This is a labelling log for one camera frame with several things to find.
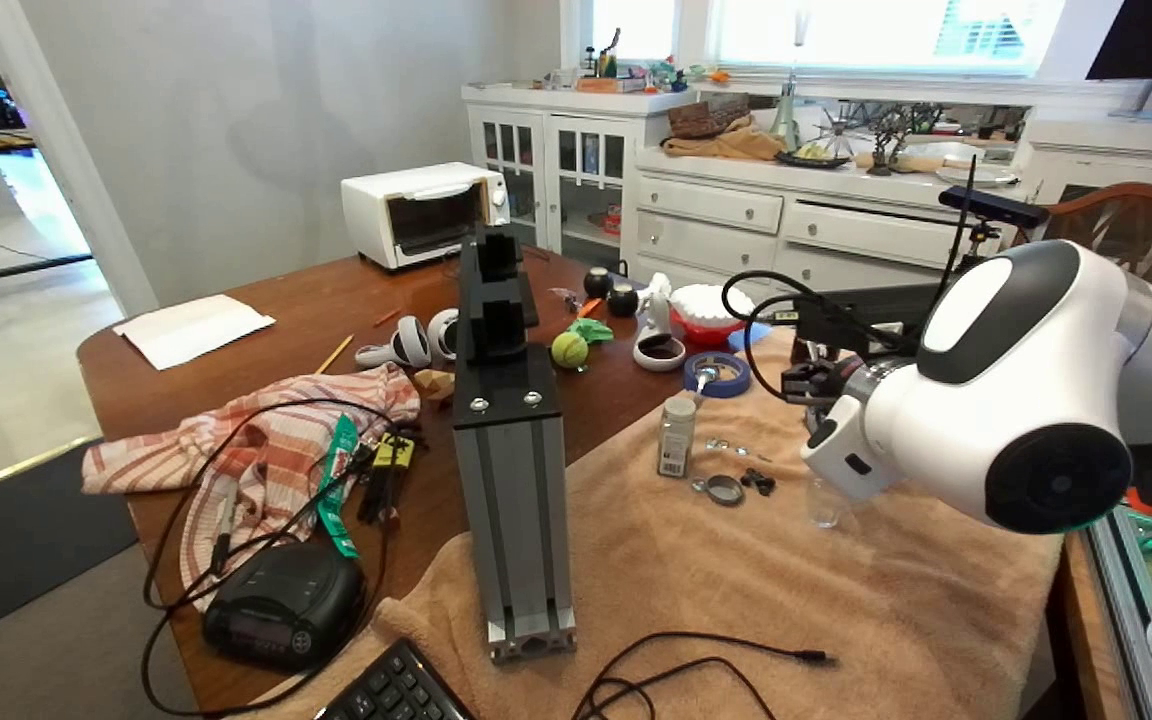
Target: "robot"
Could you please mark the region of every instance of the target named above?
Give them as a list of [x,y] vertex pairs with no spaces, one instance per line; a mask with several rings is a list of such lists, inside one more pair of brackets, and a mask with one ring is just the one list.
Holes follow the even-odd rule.
[[1010,534],[1079,529],[1152,472],[1152,283],[1062,240],[998,253],[809,430],[809,468],[851,501],[915,482]]

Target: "drawer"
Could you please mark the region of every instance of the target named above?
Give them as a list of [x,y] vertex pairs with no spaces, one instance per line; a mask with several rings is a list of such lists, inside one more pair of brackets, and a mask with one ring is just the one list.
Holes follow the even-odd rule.
[[950,221],[883,215],[866,207],[793,206],[782,212],[782,240],[870,258],[887,266],[942,267],[950,249]]
[[638,212],[638,258],[701,267],[716,280],[728,280],[746,267],[771,267],[775,240]]
[[775,235],[782,200],[764,192],[645,180],[638,207]]

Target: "floor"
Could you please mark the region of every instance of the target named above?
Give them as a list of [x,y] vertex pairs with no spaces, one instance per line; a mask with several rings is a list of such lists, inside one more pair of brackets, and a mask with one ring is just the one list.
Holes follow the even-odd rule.
[[[0,176],[0,267],[89,253],[43,156],[0,156]],[[119,316],[97,266],[0,277],[0,472],[100,433],[74,350]]]

